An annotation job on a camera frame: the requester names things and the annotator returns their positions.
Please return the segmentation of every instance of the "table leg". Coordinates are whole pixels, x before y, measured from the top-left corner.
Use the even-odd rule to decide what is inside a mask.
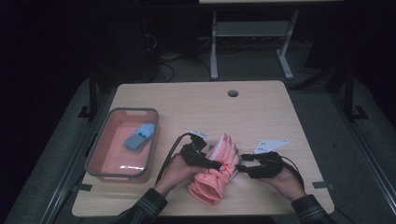
[[[216,57],[216,11],[212,21],[212,51],[210,52],[210,80],[218,80],[218,58]]]
[[[293,79],[293,74],[290,70],[288,61],[286,60],[286,51],[288,50],[289,42],[291,39],[291,35],[293,34],[294,30],[294,25],[297,21],[297,16],[298,16],[299,10],[294,10],[293,14],[291,16],[288,29],[285,34],[285,43],[283,44],[283,47],[281,49],[276,50],[276,55],[277,58],[279,59],[280,65],[282,66],[283,73],[285,74],[285,77],[287,79]]]

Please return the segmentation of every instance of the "striped sleeve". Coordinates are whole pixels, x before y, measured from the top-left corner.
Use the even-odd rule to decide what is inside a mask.
[[[335,223],[312,194],[297,199],[291,206],[302,224]]]
[[[112,223],[153,223],[166,205],[167,201],[159,192],[149,189],[133,207],[119,214]]]

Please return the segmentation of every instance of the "table top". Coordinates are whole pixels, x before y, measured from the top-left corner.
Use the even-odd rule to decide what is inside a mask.
[[[238,92],[230,97],[228,91]],[[284,84],[280,81],[233,81],[125,84],[119,86],[111,108],[152,107],[158,110],[159,134],[154,149],[151,177],[145,184],[108,183],[85,174],[73,214],[77,217],[116,216],[130,208],[148,188],[154,186],[169,149],[190,130],[211,136],[215,146],[223,133],[236,143],[240,154],[251,154],[260,139],[288,139],[276,151],[298,166],[305,191],[314,194],[324,209],[333,211],[327,189],[315,189],[323,181]],[[180,142],[175,152],[185,143]],[[239,173],[226,187],[224,198],[215,206],[193,199],[186,180],[167,196],[169,204],[161,216],[276,215],[294,213],[290,202],[270,186]]]

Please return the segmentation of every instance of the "pink tray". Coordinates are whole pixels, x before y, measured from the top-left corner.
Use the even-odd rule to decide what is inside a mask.
[[[158,132],[158,112],[153,108],[115,108],[111,110],[93,145],[85,169],[103,181],[145,183],[149,180],[151,159]],[[152,138],[141,152],[123,144],[143,123],[155,126]]]

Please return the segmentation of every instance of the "black cable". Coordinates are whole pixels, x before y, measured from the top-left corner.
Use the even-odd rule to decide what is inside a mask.
[[[81,223],[81,221],[82,221],[83,219],[84,219],[84,218],[83,218],[83,217],[81,217],[81,218],[79,219],[78,223],[76,223],[76,224],[79,224],[79,223]]]
[[[158,181],[163,177],[163,172],[166,169],[166,166],[168,166],[169,162],[172,160],[172,155],[177,147],[177,145],[180,143],[181,139],[185,137],[186,135],[191,135],[190,133],[183,133],[177,140],[176,142],[172,145],[171,149],[169,150],[168,155],[166,156],[165,161],[163,162],[163,167],[161,167],[160,172],[158,173],[157,180],[155,183],[158,183]]]
[[[337,211],[339,214],[341,214],[341,216],[346,218],[346,220],[348,220],[350,223],[356,224],[356,222],[352,218],[347,216],[347,214],[345,214],[343,211],[341,211],[341,209],[339,209],[338,207],[334,207],[334,210]]]
[[[298,168],[297,168],[297,165],[296,165],[291,159],[289,159],[289,158],[287,158],[287,157],[283,157],[283,156],[280,156],[280,158],[286,159],[286,160],[288,160],[289,162],[291,162],[291,163],[293,164],[294,168],[296,169],[296,171],[299,172],[299,171],[298,171]]]
[[[288,164],[288,163],[286,163],[284,161],[279,162],[279,161],[272,161],[272,160],[265,160],[265,162],[275,163],[275,164],[281,165],[281,166],[287,168],[288,170],[290,170],[294,174],[294,176],[297,177],[298,181],[301,184],[301,187],[303,187],[303,189],[305,189],[305,184],[304,184],[303,177],[300,175],[300,172],[298,172],[297,169],[294,169],[290,164]]]
[[[158,65],[168,67],[168,68],[171,69],[171,71],[172,71],[171,77],[170,77],[169,79],[166,79],[165,73],[160,69],[160,70],[159,70],[159,73],[160,73],[160,74],[159,74],[160,80],[163,81],[163,82],[170,82],[170,81],[172,81],[172,79],[175,77],[175,69],[174,69],[173,67],[171,67],[170,65],[165,64],[165,63],[159,63]]]
[[[166,60],[164,60],[164,61],[167,61],[167,62],[172,62],[172,61],[176,61],[176,60],[185,60],[185,59],[187,59],[187,60],[193,60],[193,61],[196,61],[196,62],[198,62],[198,63],[201,63],[201,64],[203,64],[204,65],[204,67],[205,67],[205,69],[206,69],[206,71],[207,71],[207,73],[210,75],[210,68],[209,68],[209,66],[207,66],[207,64],[206,63],[204,63],[202,60],[200,60],[200,59],[197,59],[197,58],[195,58],[194,56],[186,56],[186,55],[180,55],[180,56],[178,56],[178,57],[176,57],[175,59],[166,59]]]

